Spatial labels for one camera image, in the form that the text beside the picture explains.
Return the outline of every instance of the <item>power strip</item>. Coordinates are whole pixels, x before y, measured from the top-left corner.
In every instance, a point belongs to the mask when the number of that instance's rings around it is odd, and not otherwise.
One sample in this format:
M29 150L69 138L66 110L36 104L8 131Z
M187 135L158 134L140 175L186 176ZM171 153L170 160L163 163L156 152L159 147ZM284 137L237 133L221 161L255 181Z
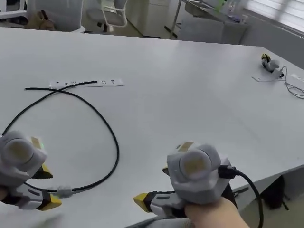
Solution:
M78 80L78 81L51 81L49 84L50 88L59 89L66 86L71 86L74 84L82 82L97 81L94 84L80 85L78 87L104 87L104 86L124 86L124 83L121 79L92 79L92 80Z

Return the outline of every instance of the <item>white wire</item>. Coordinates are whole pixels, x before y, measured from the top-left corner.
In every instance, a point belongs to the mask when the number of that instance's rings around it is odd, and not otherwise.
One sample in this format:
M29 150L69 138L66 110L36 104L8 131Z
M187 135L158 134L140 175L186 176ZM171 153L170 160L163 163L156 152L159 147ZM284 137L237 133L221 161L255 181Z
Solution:
M285 74L285 85L286 85L286 88L287 88L288 92L290 92L293 96L295 96L295 97L297 97L297 98L300 98L300 99L304 100L304 90L302 90L302 89L300 89L300 88L298 88L298 87L295 87L295 86L293 86L293 85L291 85L291 84L289 84L289 83L287 82L287 66L283 66L281 70L283 70L284 67L285 67L285 69L286 69L286 74ZM294 90L299 91L300 94L291 91L291 89L294 89Z

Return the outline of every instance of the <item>white cabinet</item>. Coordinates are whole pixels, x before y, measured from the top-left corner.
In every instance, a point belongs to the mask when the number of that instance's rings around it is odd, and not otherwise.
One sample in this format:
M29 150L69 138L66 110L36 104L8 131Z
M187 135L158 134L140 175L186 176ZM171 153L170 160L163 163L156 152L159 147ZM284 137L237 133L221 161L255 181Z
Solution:
M161 37L167 18L169 0L128 0L126 16L147 37Z

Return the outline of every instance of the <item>table surface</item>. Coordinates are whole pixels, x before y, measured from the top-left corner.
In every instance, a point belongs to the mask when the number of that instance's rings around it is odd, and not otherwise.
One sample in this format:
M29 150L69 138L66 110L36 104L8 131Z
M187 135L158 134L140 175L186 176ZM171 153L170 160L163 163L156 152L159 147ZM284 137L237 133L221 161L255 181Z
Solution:
M181 142L213 144L253 181L304 164L300 151L304 103L283 82L256 82L268 74L262 53L303 71L261 47L177 40L70 34L1 28L1 119L4 129L25 106L46 94L25 87L48 87L52 80L121 78L122 87L74 88L91 102L115 132L121 160L102 185L63 199L48 212L0 204L3 227L121 228L153 217L133 197L171 190L161 170ZM40 136L52 180L39 187L80 187L105 176L115 160L114 142L104 123L86 105L54 95L30 109L12 127ZM231 181L244 187L241 178Z

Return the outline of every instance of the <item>window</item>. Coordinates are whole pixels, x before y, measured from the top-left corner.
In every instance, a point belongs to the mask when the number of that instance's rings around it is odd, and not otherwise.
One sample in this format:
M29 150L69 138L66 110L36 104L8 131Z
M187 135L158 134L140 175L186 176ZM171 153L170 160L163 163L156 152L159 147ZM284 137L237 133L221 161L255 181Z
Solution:
M304 32L304 0L248 0L246 8Z

